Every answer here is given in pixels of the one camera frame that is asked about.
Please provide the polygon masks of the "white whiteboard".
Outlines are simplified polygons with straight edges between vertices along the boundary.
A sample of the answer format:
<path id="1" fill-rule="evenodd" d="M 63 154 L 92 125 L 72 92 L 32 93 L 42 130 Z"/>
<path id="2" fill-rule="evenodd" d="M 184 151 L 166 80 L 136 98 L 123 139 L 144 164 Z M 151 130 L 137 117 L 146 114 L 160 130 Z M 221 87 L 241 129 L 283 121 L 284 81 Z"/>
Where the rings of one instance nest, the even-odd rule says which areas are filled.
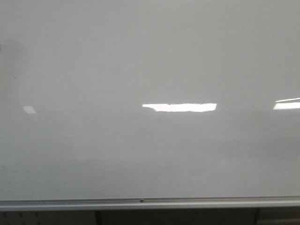
<path id="1" fill-rule="evenodd" d="M 2 200 L 297 196 L 297 0 L 3 0 Z"/>

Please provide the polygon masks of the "aluminium whiteboard marker tray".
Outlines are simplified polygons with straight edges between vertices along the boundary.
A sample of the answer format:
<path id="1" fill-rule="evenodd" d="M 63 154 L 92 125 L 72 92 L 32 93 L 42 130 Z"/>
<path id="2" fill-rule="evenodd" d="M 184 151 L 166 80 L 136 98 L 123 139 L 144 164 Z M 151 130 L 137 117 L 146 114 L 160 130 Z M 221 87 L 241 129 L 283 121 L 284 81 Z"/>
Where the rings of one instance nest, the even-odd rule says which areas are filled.
<path id="1" fill-rule="evenodd" d="M 158 210 L 299 207 L 299 196 L 204 197 L 204 198 L 113 198 L 68 200 L 1 200 L 0 210 Z"/>

